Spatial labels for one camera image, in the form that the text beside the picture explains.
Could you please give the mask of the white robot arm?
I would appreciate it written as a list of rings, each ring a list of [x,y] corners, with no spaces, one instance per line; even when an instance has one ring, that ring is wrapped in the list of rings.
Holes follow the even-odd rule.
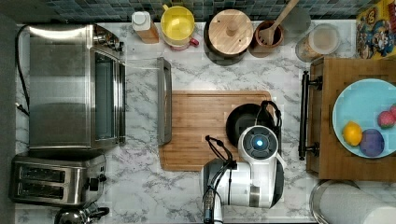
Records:
[[[240,135],[240,161],[228,155],[209,161],[201,170],[203,223],[222,224],[222,207],[236,205],[271,208],[282,197],[284,167],[276,134],[256,125]]]

